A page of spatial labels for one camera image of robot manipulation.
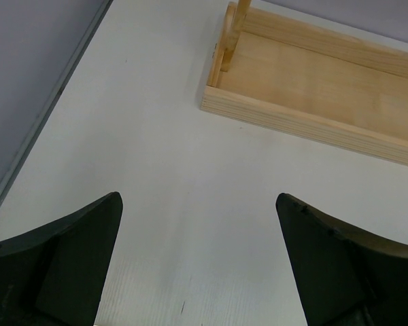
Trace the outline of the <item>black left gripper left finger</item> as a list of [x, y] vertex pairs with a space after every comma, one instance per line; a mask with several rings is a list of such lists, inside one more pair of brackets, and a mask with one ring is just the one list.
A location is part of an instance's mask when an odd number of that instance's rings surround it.
[[121, 217], [112, 192], [0, 241], [0, 325], [94, 325]]

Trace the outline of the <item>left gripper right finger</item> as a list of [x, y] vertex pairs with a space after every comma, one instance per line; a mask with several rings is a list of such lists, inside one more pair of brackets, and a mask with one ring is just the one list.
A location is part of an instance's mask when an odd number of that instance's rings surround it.
[[408, 245], [281, 193], [275, 203], [308, 325], [408, 325]]

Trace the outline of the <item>wooden clothes rack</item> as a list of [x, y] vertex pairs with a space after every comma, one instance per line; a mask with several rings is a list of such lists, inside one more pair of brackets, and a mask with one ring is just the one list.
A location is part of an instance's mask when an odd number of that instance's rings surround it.
[[201, 109], [408, 166], [408, 51], [231, 2]]

